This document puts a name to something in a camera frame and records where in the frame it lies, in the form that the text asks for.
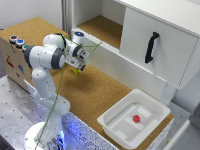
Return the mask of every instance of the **white tray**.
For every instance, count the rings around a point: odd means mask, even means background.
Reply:
[[[169,113],[166,106],[140,90],[133,90],[97,120],[118,144],[135,149]],[[140,116],[140,122],[133,121],[134,115]]]

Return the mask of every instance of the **white drawer front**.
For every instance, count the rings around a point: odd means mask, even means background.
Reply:
[[[154,40],[153,60],[146,64],[145,56],[153,32],[159,37]],[[179,86],[197,40],[191,34],[127,8],[120,54]]]

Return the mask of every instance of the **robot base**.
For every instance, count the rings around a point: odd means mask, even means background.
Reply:
[[[38,124],[35,124],[26,132],[25,137],[24,137],[24,150],[49,150],[47,146],[44,148],[41,148],[39,147],[39,145],[37,149],[35,149],[37,142],[35,142],[34,138],[39,132],[39,130],[43,127],[44,124],[45,122],[40,122]]]

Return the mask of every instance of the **cork surface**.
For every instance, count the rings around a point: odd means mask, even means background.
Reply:
[[[118,49],[120,48],[123,26],[118,23],[103,16],[97,16],[77,27]]]
[[[71,66],[66,65],[60,90],[60,95],[71,103],[70,111],[120,150],[123,150],[105,134],[102,126],[97,122],[97,118],[131,92],[131,89],[92,65],[86,67],[78,75],[73,74],[72,70]],[[58,89],[61,70],[51,70],[50,72]],[[172,119],[173,115],[170,114],[136,150],[145,150]]]
[[[9,42],[10,36],[17,35],[19,39],[25,40],[26,44],[42,46],[44,37],[51,33],[68,35],[42,18],[36,17],[1,30],[0,37]]]

